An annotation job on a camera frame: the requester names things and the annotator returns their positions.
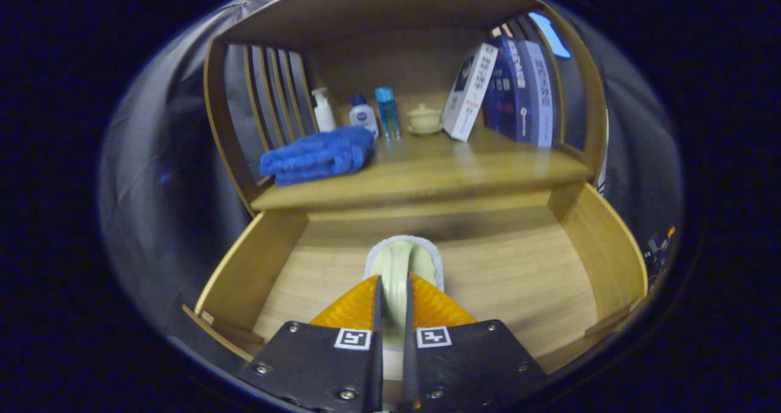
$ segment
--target white pump bottle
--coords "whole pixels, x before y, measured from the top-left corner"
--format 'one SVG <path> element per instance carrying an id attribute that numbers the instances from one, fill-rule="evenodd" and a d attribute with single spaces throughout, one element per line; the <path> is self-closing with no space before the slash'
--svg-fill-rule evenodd
<path id="1" fill-rule="evenodd" d="M 320 129 L 320 132 L 329 132 L 337 129 L 334 121 L 334 111 L 331 110 L 328 99 L 326 99 L 326 90 L 328 88 L 324 86 L 312 90 L 312 96 L 315 96 L 315 101 L 317 101 L 315 118 L 317 119 L 317 127 Z"/>

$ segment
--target shelf board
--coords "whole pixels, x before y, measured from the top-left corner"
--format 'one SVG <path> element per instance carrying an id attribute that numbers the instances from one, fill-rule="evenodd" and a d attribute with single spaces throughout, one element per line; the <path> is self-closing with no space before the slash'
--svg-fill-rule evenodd
<path id="1" fill-rule="evenodd" d="M 593 174 L 560 149 L 514 143 L 476 126 L 468 142 L 438 135 L 380 138 L 369 165 L 355 174 L 296 185 L 272 185 L 254 210 L 323 208 L 424 201 L 499 190 L 525 190 L 586 181 Z"/>
<path id="2" fill-rule="evenodd" d="M 250 43 L 307 51 L 365 32 L 423 27 L 493 27 L 541 6 L 535 0 L 278 0 L 220 35 Z"/>
<path id="3" fill-rule="evenodd" d="M 271 338 L 307 322 L 363 280 L 366 254 L 393 235 L 434 243 L 448 296 L 478 320 L 498 318 L 533 357 L 597 323 L 588 274 L 545 206 L 463 215 L 310 221 L 268 294 L 253 332 Z"/>

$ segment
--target clear blue bottle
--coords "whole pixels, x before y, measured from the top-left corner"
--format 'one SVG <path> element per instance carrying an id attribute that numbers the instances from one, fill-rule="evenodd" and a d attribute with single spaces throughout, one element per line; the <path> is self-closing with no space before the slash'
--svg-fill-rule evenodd
<path id="1" fill-rule="evenodd" d="M 387 86 L 374 88 L 377 98 L 377 106 L 380 108 L 380 118 L 383 121 L 383 129 L 387 138 L 400 138 L 398 130 L 398 115 L 396 115 L 396 102 L 393 99 L 393 90 Z"/>

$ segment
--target product box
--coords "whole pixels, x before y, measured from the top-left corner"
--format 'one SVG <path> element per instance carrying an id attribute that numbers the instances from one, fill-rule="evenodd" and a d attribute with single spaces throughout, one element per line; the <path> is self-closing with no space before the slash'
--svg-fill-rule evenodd
<path id="1" fill-rule="evenodd" d="M 497 52 L 496 46 L 482 43 L 461 62 L 461 70 L 442 112 L 444 130 L 452 138 L 464 142 L 469 138 L 494 69 Z"/>
<path id="2" fill-rule="evenodd" d="M 505 35 L 493 38 L 491 44 L 499 52 L 483 101 L 486 127 L 514 141 L 549 148 L 553 101 L 539 45 Z"/>

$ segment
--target small ceramic pot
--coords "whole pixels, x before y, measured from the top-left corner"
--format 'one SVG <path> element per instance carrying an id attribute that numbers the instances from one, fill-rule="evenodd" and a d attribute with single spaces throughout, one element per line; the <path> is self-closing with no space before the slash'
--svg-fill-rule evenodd
<path id="1" fill-rule="evenodd" d="M 407 113 L 409 125 L 419 131 L 437 129 L 440 124 L 442 111 L 427 108 L 424 104 L 418 104 L 418 108 Z"/>

